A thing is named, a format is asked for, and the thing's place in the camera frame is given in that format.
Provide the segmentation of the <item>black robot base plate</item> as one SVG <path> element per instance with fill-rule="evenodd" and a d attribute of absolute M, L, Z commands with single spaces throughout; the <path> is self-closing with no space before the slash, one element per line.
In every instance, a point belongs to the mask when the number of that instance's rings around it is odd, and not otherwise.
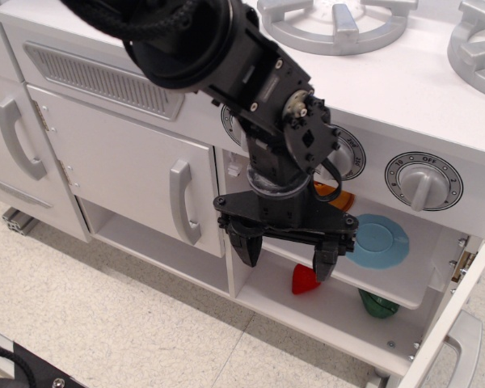
<path fill-rule="evenodd" d="M 0 377 L 0 387 L 84 387 L 25 348 L 19 346 L 17 350 L 19 353 L 0 348 L 0 358 L 11 361 L 15 368 L 14 377 Z"/>

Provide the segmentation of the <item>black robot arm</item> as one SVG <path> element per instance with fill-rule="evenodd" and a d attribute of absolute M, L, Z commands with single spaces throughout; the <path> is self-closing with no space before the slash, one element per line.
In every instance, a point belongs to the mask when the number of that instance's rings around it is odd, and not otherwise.
<path fill-rule="evenodd" d="M 259 30 L 256 11 L 240 1 L 69 1 L 68 8 L 97 30 L 120 39 L 155 85 L 202 91 L 226 105 L 247 139 L 247 192 L 213 204 L 219 226 L 248 266 L 264 237 L 314 247 L 313 269 L 325 281 L 337 260 L 354 249 L 357 219 L 337 209 L 336 189 L 320 195 L 317 167 L 336 182 L 330 161 L 340 129 L 315 97 L 309 75 Z"/>

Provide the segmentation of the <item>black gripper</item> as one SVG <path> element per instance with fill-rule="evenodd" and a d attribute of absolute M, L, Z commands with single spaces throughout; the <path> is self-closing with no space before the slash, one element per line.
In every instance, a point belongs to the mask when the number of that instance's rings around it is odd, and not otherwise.
<path fill-rule="evenodd" d="M 315 246 L 313 270 L 317 282 L 331 276 L 337 255 L 354 251 L 358 220 L 309 190 L 288 199 L 270 199 L 253 191 L 218 196 L 219 227 L 245 265 L 256 266 L 263 237 Z"/>

